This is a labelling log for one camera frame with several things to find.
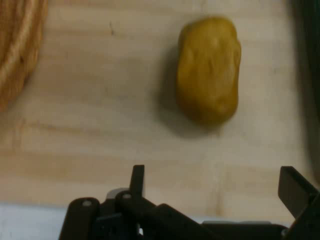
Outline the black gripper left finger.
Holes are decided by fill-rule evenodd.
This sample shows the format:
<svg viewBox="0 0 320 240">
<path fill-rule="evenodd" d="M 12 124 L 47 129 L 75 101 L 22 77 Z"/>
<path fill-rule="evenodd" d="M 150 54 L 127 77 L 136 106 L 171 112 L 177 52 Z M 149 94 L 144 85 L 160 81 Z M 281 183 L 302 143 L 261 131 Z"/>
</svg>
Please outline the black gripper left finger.
<svg viewBox="0 0 320 240">
<path fill-rule="evenodd" d="M 73 200 L 65 215 L 61 240 L 197 240 L 200 225 L 168 205 L 143 197 L 145 167 L 135 165 L 130 185 L 114 198 Z"/>
</svg>

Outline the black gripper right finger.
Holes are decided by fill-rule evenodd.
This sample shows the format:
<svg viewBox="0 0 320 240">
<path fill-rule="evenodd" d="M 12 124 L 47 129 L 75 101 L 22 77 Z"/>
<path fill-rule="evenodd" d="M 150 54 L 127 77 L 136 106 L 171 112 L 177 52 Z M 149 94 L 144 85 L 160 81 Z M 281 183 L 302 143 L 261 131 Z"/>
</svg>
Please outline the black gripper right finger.
<svg viewBox="0 0 320 240">
<path fill-rule="evenodd" d="M 280 168 L 278 197 L 294 217 L 284 240 L 320 240 L 320 191 L 294 167 Z"/>
</svg>

